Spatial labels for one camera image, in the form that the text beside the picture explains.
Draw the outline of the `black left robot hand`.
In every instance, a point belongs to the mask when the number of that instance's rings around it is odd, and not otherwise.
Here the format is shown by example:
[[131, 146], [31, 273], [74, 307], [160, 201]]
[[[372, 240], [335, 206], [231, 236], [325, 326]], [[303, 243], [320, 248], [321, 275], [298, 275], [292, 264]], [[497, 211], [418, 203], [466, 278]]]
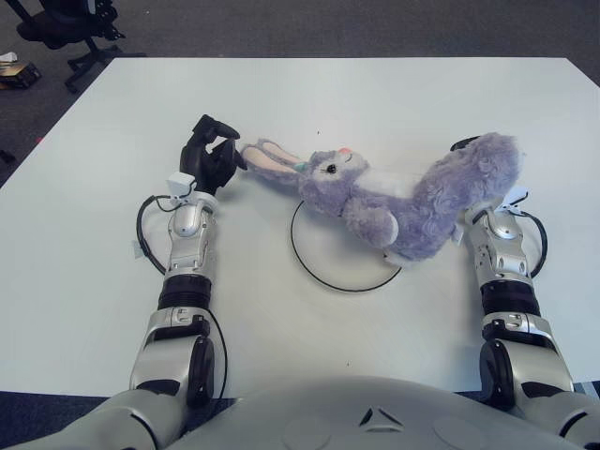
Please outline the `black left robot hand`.
[[182, 149], [179, 171], [194, 177], [196, 191], [214, 196], [238, 169], [248, 168], [235, 147], [239, 138], [234, 128], [204, 114]]

